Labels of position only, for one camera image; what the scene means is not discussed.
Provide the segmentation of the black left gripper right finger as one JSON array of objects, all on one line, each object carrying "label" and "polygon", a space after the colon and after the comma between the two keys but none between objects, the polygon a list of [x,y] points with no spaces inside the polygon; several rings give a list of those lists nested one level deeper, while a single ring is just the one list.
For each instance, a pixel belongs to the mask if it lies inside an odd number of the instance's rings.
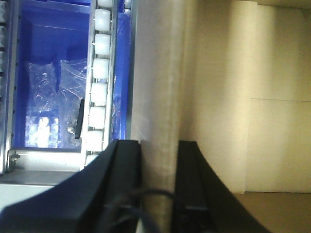
[{"label": "black left gripper right finger", "polygon": [[268,232],[229,191],[195,141],[179,141],[174,194],[174,233]]}]

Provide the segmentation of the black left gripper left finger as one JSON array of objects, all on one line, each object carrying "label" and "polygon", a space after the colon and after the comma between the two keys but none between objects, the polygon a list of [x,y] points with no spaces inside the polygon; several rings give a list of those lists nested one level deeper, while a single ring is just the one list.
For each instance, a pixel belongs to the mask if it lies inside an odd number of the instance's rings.
[{"label": "black left gripper left finger", "polygon": [[140,186],[138,141],[114,140],[82,171],[5,207],[2,233],[92,233],[112,200]]}]

